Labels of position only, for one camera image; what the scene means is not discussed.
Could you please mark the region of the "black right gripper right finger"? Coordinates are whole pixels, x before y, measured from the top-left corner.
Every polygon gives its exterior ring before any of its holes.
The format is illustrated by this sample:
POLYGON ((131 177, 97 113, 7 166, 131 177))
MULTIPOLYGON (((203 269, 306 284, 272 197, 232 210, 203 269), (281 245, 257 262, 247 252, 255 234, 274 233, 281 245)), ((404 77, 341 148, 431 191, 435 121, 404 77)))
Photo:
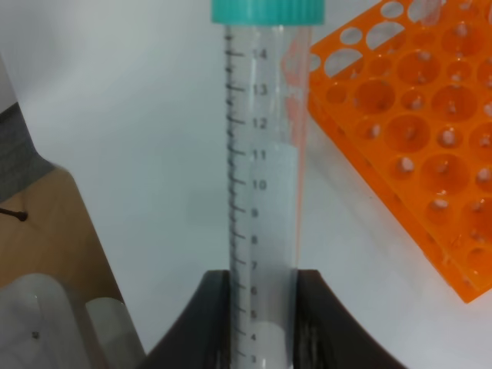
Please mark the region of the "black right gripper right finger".
POLYGON ((336 298, 321 273, 298 272, 295 368, 402 368, 336 298))

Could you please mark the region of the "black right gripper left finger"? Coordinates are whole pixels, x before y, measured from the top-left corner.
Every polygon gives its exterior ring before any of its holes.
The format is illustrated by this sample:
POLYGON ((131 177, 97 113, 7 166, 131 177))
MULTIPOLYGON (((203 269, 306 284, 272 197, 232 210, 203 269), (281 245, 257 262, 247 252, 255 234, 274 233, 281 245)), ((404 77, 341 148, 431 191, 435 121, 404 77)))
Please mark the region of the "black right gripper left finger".
POLYGON ((229 334, 229 272, 208 271, 179 318, 142 361, 142 367, 229 368, 229 334))

